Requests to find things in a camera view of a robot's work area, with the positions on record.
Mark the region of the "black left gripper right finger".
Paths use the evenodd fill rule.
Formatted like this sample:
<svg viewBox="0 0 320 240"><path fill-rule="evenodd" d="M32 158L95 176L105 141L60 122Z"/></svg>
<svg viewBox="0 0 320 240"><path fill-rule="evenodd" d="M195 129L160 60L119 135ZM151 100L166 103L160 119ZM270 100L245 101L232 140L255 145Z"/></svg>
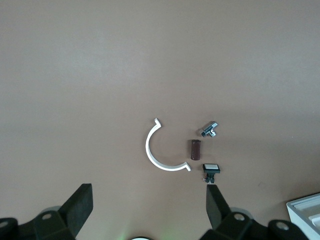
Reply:
<svg viewBox="0 0 320 240"><path fill-rule="evenodd" d="M215 184L206 188L206 212L211 229L202 240L307 240L295 224L274 219L268 226L261 225L247 214L232 211Z"/></svg>

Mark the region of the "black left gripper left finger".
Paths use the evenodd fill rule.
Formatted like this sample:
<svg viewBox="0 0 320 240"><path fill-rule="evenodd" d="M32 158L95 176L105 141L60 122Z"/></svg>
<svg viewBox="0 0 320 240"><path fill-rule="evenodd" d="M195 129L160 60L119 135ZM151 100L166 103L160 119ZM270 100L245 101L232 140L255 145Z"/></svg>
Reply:
<svg viewBox="0 0 320 240"><path fill-rule="evenodd" d="M2 240L75 240L94 208L93 187L84 183L61 206L44 209L19 224L13 217L0 219Z"/></svg>

